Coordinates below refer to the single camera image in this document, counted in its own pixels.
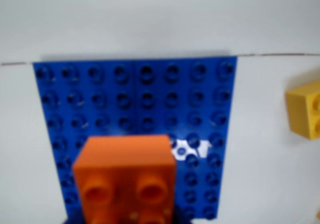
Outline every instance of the orange lego brick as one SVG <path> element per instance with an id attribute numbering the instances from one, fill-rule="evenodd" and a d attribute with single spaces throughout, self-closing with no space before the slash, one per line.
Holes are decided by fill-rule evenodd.
<path id="1" fill-rule="evenodd" d="M 169 224 L 176 161 L 166 135 L 90 137 L 73 164 L 87 224 Z"/>

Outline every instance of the blue baseplate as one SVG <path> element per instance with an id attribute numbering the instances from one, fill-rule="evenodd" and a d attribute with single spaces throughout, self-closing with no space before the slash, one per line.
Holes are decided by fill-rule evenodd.
<path id="1" fill-rule="evenodd" d="M 81 207 L 71 166 L 92 135 L 168 134 L 175 203 L 214 219 L 237 57 L 35 62 L 68 215 Z"/>

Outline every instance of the yellow duplo brick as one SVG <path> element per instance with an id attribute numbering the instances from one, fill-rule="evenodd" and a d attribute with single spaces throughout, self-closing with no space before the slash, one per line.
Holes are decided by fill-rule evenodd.
<path id="1" fill-rule="evenodd" d="M 290 128 L 309 139 L 320 137 L 320 80 L 285 94 Z"/>

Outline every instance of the toy brick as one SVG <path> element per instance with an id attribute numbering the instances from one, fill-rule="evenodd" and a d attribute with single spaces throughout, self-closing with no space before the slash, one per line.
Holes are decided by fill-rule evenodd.
<path id="1" fill-rule="evenodd" d="M 80 207 L 71 165 L 89 136 L 168 134 L 175 203 L 218 211 L 236 57 L 34 63 L 68 215 Z"/>
<path id="2" fill-rule="evenodd" d="M 309 139 L 320 137 L 320 81 L 285 94 L 290 128 Z"/>
<path id="3" fill-rule="evenodd" d="M 176 164 L 168 136 L 90 137 L 73 172 L 86 223 L 171 223 Z"/>

